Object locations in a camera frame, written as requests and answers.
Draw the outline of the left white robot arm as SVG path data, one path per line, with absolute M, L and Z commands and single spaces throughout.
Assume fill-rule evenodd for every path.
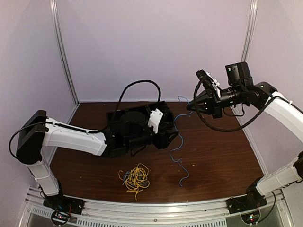
M 26 165 L 41 186 L 46 197 L 58 210 L 68 206 L 59 181 L 46 163 L 42 147 L 59 147 L 115 158 L 130 153 L 135 156 L 146 146 L 165 149 L 178 136 L 174 116 L 168 107 L 146 105 L 107 113 L 107 126 L 90 130 L 59 122 L 38 110 L 24 126 L 15 132 L 9 144 L 18 136 L 16 152 L 10 154 Z

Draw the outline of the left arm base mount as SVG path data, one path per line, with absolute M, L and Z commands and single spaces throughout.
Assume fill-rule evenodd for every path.
M 50 217 L 51 222 L 56 226 L 63 226 L 69 221 L 74 220 L 72 214 L 82 214 L 85 201 L 82 199 L 64 197 L 63 202 L 59 204 L 45 198 L 43 205 L 53 210 Z

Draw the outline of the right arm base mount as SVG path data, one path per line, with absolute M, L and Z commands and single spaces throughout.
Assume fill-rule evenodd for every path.
M 247 195 L 245 195 L 236 198 L 229 198 L 226 201 L 226 205 L 230 214 L 238 213 L 245 224 L 254 225 L 261 220 L 260 208 L 267 205 L 267 200 L 261 198 L 261 200 L 257 202 L 250 201 Z

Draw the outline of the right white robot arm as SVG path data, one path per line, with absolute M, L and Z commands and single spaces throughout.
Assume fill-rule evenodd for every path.
M 267 82 L 254 84 L 248 64 L 239 62 L 225 67 L 229 88 L 221 89 L 219 82 L 209 72 L 199 70 L 199 79 L 195 87 L 193 100 L 187 110 L 195 111 L 200 120 L 210 129 L 219 132 L 235 132 L 242 130 L 256 120 L 262 113 L 274 117 L 292 132 L 299 140 L 303 139 L 303 112 L 291 101 L 287 100 L 278 90 Z M 234 129 L 220 129 L 210 125 L 202 114 L 211 115 L 214 119 L 221 118 L 226 107 L 244 104 L 254 106 L 258 113 L 242 126 Z M 254 208 L 266 194 L 287 187 L 303 180 L 303 154 L 293 159 L 286 166 L 274 173 L 256 180 L 243 197 L 246 208 Z

